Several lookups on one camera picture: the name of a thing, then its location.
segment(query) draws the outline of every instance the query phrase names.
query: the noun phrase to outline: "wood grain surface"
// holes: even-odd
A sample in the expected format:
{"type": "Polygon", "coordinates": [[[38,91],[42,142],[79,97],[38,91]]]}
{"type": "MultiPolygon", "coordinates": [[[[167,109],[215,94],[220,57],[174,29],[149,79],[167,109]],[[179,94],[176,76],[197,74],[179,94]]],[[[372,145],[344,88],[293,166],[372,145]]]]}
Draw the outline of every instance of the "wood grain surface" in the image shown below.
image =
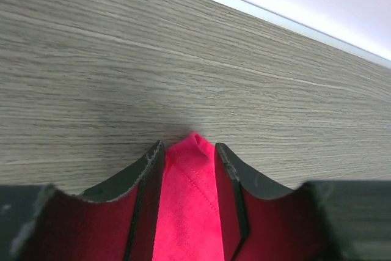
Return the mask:
{"type": "Polygon", "coordinates": [[[294,187],[391,179],[391,70],[209,0],[0,0],[0,183],[77,193],[195,130],[294,187]]]}

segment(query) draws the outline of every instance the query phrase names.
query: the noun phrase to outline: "red fabric lining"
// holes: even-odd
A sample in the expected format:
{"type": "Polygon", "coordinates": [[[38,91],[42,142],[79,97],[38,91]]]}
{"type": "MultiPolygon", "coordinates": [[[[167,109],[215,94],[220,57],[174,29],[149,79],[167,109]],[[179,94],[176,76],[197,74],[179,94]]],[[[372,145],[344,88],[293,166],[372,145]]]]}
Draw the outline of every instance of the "red fabric lining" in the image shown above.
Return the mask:
{"type": "MultiPolygon", "coordinates": [[[[215,176],[214,145],[199,134],[166,151],[153,261],[224,260],[215,176]]],[[[302,261],[321,248],[306,199],[298,195],[265,201],[244,192],[250,237],[237,261],[302,261]]],[[[135,198],[133,191],[91,204],[58,193],[22,259],[122,261],[135,198]]]]}
{"type": "Polygon", "coordinates": [[[166,152],[153,261],[223,261],[214,145],[197,133],[166,152]]]}

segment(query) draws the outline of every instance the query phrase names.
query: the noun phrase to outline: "fabric stitching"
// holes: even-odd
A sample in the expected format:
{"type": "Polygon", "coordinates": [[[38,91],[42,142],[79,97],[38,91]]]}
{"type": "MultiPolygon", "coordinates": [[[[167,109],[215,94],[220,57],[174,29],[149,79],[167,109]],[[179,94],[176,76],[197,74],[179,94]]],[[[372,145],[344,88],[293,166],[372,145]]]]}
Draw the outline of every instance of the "fabric stitching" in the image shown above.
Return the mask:
{"type": "Polygon", "coordinates": [[[212,208],[212,210],[215,212],[216,215],[219,215],[219,213],[217,212],[217,210],[213,207],[212,203],[208,200],[208,198],[206,198],[206,196],[204,195],[203,192],[201,192],[200,189],[198,189],[198,187],[196,186],[196,184],[176,165],[174,165],[179,171],[181,174],[183,174],[188,180],[189,182],[197,189],[197,191],[201,194],[201,196],[206,200],[206,202],[209,204],[210,208],[212,208]]]}
{"type": "Polygon", "coordinates": [[[206,187],[209,189],[209,191],[211,191],[212,193],[213,193],[213,190],[212,190],[212,188],[206,183],[206,181],[204,181],[203,180],[203,178],[198,174],[198,172],[196,171],[196,170],[194,170],[194,168],[193,167],[191,167],[190,165],[188,165],[186,162],[184,162],[184,164],[188,167],[188,168],[190,168],[192,171],[193,171],[193,173],[206,185],[206,187]]]}

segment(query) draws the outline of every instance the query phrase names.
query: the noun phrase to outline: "gray wood surface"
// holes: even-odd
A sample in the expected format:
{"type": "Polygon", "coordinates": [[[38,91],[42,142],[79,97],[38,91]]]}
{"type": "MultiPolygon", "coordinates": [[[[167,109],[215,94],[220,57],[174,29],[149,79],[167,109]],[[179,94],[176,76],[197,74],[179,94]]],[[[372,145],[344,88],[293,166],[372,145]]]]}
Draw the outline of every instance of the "gray wood surface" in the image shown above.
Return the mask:
{"type": "Polygon", "coordinates": [[[391,179],[391,70],[208,0],[0,0],[0,183],[78,192],[198,131],[289,186],[391,179]]]}

